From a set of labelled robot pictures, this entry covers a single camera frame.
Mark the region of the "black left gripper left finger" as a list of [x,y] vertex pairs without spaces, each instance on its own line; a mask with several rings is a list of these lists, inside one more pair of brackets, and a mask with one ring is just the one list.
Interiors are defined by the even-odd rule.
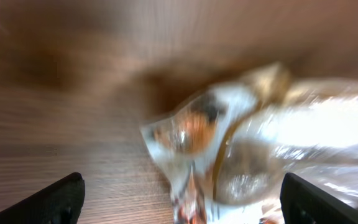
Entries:
[[78,172],[58,180],[0,212],[0,224],[76,224],[85,201]]

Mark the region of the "beige nut snack bag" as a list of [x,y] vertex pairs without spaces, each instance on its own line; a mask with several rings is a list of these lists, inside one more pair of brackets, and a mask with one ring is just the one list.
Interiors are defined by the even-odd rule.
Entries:
[[141,128],[175,223],[283,223],[291,172],[358,210],[358,80],[280,63],[192,96]]

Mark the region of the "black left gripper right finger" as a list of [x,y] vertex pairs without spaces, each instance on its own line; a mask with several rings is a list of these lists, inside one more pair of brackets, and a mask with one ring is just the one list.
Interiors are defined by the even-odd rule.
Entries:
[[358,224],[358,210],[293,173],[284,176],[280,202],[286,224]]

